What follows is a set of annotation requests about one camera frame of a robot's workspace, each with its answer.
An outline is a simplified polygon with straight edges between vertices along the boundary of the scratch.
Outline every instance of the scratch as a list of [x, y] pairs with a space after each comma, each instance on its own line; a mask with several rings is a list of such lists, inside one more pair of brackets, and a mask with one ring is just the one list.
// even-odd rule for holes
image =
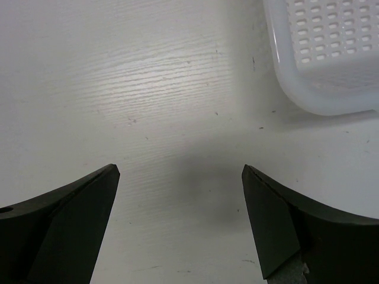
[[158, 267], [161, 267], [161, 266], [152, 266], [152, 267], [148, 267], [148, 268], [136, 269], [136, 270], [133, 270], [133, 272], [144, 271], [144, 270], [149, 270], [149, 269], [156, 269]]

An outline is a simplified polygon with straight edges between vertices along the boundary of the white container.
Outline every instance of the white container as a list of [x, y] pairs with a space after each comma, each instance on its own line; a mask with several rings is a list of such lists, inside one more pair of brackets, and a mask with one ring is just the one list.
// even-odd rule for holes
[[320, 115], [379, 109], [379, 0], [264, 0], [275, 71]]

